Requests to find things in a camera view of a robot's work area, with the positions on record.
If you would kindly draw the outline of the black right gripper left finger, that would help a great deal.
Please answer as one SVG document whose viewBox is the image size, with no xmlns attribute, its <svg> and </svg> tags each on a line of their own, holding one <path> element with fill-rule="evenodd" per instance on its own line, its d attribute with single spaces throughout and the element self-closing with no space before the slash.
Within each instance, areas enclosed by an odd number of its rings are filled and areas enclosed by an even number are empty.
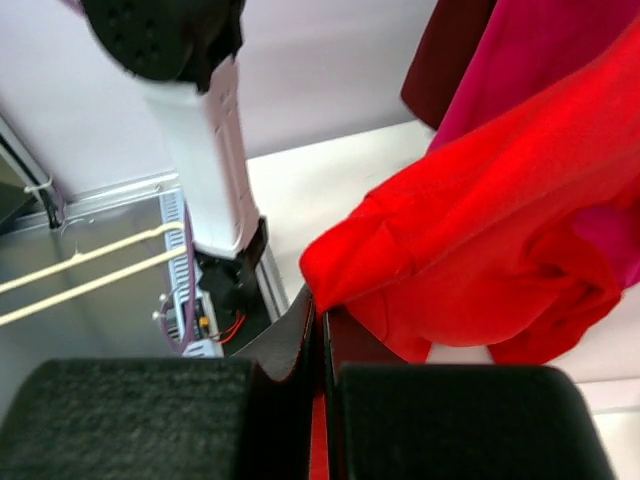
<svg viewBox="0 0 640 480">
<path fill-rule="evenodd" d="M 43 363 L 2 423 L 2 477 L 307 478 L 314 317 L 302 289 L 228 358 Z"/>
</svg>

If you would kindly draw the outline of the pink t shirt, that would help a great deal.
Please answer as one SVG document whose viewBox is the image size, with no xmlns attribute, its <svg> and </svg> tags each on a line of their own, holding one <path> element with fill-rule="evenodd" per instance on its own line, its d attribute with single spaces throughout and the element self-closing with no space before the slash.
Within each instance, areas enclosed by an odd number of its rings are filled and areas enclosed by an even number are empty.
<svg viewBox="0 0 640 480">
<path fill-rule="evenodd" d="M 635 1 L 498 2 L 423 157 L 584 68 L 632 24 L 639 27 Z M 629 278 L 639 272 L 639 203 L 585 209 L 572 227 L 607 258 L 621 285 L 621 300 Z"/>
</svg>

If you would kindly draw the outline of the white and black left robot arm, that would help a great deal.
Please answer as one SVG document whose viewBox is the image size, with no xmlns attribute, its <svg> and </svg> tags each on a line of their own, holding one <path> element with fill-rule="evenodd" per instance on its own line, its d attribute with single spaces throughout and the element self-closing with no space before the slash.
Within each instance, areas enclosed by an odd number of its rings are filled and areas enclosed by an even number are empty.
<svg viewBox="0 0 640 480">
<path fill-rule="evenodd" d="M 257 303 L 266 225 L 251 192 L 238 109 L 242 1 L 85 1 L 106 52 L 138 82 L 158 121 L 189 210 L 214 306 Z"/>
</svg>

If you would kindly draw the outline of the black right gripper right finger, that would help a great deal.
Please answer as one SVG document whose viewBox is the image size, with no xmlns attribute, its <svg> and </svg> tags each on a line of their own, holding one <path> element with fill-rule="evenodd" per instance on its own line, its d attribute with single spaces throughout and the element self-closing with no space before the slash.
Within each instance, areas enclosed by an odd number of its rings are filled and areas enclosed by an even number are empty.
<svg viewBox="0 0 640 480">
<path fill-rule="evenodd" d="M 322 321 L 333 479 L 610 479 L 586 402 L 547 366 L 410 364 Z"/>
</svg>

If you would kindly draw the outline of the red t shirt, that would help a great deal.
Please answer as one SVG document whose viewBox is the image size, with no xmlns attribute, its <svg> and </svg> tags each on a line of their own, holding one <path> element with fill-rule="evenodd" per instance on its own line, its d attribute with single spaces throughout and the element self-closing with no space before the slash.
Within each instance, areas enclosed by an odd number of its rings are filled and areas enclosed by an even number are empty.
<svg viewBox="0 0 640 480">
<path fill-rule="evenodd" d="M 621 297 L 575 216 L 638 203 L 632 24 L 584 68 L 370 191 L 300 268 L 320 312 L 345 307 L 407 361 L 440 344 L 543 364 Z"/>
</svg>

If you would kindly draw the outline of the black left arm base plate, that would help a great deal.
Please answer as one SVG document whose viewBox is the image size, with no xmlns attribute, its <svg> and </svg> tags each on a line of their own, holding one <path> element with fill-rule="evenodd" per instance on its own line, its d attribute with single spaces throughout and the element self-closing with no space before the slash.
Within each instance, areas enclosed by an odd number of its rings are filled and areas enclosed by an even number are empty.
<svg viewBox="0 0 640 480">
<path fill-rule="evenodd" d="M 198 286 L 211 300 L 225 357 L 241 350 L 271 325 L 256 273 L 243 260 L 199 255 Z"/>
</svg>

